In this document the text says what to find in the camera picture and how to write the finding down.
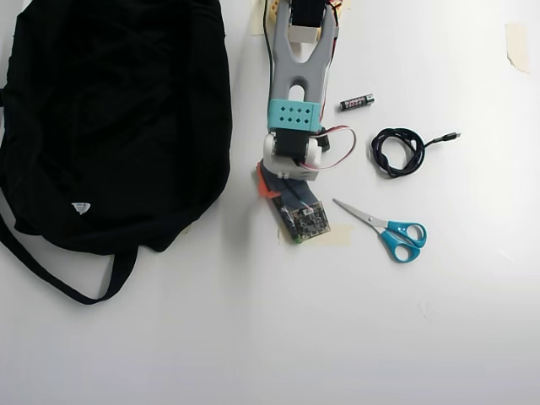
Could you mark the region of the navy gripper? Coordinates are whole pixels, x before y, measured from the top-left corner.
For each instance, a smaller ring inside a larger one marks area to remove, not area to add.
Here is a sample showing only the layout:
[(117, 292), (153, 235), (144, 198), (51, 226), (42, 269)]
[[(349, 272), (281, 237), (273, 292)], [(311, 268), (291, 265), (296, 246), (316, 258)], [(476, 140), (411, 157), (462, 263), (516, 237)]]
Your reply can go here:
[(267, 170), (263, 161), (256, 165), (257, 191), (260, 197), (282, 199), (283, 205), (289, 210), (300, 209), (304, 204), (317, 203), (306, 181), (279, 178)]

